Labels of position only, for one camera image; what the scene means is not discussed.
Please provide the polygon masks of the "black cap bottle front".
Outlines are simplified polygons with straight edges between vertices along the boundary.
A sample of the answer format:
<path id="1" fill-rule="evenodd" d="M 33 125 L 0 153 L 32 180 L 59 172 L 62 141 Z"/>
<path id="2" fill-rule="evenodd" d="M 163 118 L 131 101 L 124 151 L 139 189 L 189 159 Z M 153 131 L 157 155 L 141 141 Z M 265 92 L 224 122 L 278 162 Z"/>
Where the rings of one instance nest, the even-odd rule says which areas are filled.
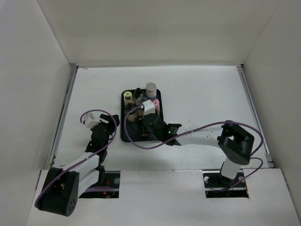
<path id="1" fill-rule="evenodd" d="M 137 110 L 132 110 L 135 107 L 136 107 L 135 103 L 128 103 L 125 107 L 125 114 L 128 114 L 130 112 L 129 115 L 127 116 L 127 120 L 129 122 L 134 122 L 137 117 Z"/>

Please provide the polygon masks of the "black cap bottle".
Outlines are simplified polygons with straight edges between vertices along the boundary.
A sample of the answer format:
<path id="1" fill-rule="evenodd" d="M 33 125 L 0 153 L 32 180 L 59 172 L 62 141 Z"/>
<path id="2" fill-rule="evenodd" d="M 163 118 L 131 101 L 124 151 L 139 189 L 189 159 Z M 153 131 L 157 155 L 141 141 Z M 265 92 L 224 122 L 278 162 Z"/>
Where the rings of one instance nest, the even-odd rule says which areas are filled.
<path id="1" fill-rule="evenodd" d="M 128 103 L 125 107 L 125 114 L 128 114 L 130 112 L 129 115 L 127 116 L 127 120 L 129 122 L 134 122 L 137 117 L 137 110 L 132 110 L 135 107 L 136 107 L 135 103 Z"/>
<path id="2" fill-rule="evenodd" d="M 143 89 L 137 88 L 134 91 L 134 100 L 137 100 L 138 98 L 143 97 L 143 96 L 144 96 L 144 90 Z"/>

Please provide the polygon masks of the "pink lid spice jar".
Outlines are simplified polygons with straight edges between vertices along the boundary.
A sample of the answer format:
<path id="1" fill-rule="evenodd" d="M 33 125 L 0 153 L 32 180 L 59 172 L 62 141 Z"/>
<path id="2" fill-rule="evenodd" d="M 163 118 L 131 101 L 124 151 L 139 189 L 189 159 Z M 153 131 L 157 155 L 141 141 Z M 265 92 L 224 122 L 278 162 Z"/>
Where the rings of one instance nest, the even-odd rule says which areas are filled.
<path id="1" fill-rule="evenodd" d="M 155 106 L 157 115 L 160 115 L 160 101 L 158 99 L 153 99 L 152 103 Z"/>

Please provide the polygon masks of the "clear top salt grinder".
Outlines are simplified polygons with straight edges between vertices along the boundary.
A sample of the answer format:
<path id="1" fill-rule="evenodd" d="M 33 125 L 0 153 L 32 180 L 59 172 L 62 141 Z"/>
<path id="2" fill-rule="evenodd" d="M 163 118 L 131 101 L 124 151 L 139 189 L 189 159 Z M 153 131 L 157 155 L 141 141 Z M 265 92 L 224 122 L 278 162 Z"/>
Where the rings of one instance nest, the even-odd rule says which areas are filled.
<path id="1" fill-rule="evenodd" d="M 136 105 L 139 106 L 138 110 L 137 110 L 137 115 L 139 117 L 143 116 L 144 114 L 144 107 L 143 107 L 143 103 L 147 101 L 147 98 L 146 97 L 139 97 L 137 98 L 137 101 L 136 101 Z"/>

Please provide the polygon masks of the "yellow lid spice jar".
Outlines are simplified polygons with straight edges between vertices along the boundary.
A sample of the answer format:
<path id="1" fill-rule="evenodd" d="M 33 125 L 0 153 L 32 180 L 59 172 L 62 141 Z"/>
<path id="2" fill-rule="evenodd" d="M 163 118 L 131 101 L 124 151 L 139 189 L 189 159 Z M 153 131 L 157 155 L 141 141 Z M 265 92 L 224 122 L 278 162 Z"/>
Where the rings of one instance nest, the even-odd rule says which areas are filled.
<path id="1" fill-rule="evenodd" d="M 135 104 L 133 94 L 131 91 L 125 91 L 123 93 L 123 98 L 124 98 L 124 105 L 127 106 L 128 104 Z"/>

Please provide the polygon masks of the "silver lid blue label shaker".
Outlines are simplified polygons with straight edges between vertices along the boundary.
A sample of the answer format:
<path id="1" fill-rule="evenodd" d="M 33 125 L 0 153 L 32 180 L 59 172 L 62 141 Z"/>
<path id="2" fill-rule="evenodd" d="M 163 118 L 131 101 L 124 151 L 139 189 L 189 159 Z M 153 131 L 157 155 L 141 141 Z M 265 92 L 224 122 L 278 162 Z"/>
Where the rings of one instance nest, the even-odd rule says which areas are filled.
<path id="1" fill-rule="evenodd" d="M 153 82 L 149 82 L 145 86 L 146 97 L 150 100 L 156 99 L 157 85 Z"/>

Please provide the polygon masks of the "purple lid spice jar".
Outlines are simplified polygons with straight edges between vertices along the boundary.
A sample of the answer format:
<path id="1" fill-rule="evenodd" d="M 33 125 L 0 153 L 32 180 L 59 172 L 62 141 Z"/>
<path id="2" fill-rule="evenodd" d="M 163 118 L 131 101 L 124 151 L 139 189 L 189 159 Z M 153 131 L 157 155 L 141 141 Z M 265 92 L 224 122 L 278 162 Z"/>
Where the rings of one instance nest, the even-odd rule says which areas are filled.
<path id="1" fill-rule="evenodd" d="M 142 125 L 141 127 L 141 137 L 145 140 L 151 140 L 152 139 L 152 133 L 147 129 L 146 126 Z"/>

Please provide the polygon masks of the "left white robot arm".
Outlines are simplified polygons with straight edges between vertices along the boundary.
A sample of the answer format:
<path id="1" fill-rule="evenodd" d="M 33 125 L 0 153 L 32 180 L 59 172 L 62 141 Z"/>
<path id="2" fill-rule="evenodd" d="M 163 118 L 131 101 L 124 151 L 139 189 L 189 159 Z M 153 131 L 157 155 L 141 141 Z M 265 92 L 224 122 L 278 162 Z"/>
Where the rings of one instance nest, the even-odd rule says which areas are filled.
<path id="1" fill-rule="evenodd" d="M 84 153 L 64 167 L 52 167 L 34 206 L 62 216 L 70 216 L 78 198 L 116 198 L 119 194 L 119 173 L 109 173 L 102 165 L 109 144 L 120 124 L 118 115 L 102 111 L 98 119 L 92 112 L 80 118 L 91 130 L 91 138 Z"/>

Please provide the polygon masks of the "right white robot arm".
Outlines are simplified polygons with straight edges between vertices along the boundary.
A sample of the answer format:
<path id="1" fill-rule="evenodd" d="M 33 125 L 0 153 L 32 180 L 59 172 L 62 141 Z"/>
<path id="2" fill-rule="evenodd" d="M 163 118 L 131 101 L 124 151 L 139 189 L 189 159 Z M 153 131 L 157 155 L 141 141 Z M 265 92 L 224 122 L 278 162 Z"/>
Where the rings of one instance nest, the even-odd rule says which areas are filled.
<path id="1" fill-rule="evenodd" d="M 192 129 L 181 124 L 167 124 L 159 116 L 148 114 L 143 125 L 157 140 L 169 146 L 206 145 L 220 148 L 226 156 L 218 174 L 223 186 L 230 186 L 241 166 L 248 165 L 254 136 L 232 121 Z"/>

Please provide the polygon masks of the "black plastic tray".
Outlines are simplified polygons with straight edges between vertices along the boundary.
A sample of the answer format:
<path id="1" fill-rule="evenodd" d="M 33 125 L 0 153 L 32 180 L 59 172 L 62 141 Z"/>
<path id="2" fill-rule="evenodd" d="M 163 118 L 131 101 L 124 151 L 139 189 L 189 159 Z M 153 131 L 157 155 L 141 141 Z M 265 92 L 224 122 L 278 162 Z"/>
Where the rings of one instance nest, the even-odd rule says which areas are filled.
<path id="1" fill-rule="evenodd" d="M 121 101 L 120 101 L 120 107 L 121 107 L 120 112 L 121 113 L 120 113 L 120 120 L 119 121 L 120 121 L 120 138 L 123 142 L 130 143 L 130 140 L 128 139 L 128 137 L 126 136 L 126 133 L 124 131 L 124 125 L 123 125 L 124 117 L 126 115 L 125 104 L 124 104 L 124 93 L 127 92 L 127 91 L 129 91 L 133 94 L 135 89 L 124 90 L 121 93 Z M 161 96 L 161 91 L 159 89 L 157 89 L 156 99 L 159 100 L 160 117 L 161 117 L 161 119 L 164 119 L 163 106 L 162 106 L 162 96 Z M 144 132 L 143 124 L 140 123 L 139 121 L 135 121 L 135 122 L 126 121 L 126 126 L 127 126 L 128 134 L 134 142 L 158 141 L 153 134 L 142 136 L 142 132 Z"/>

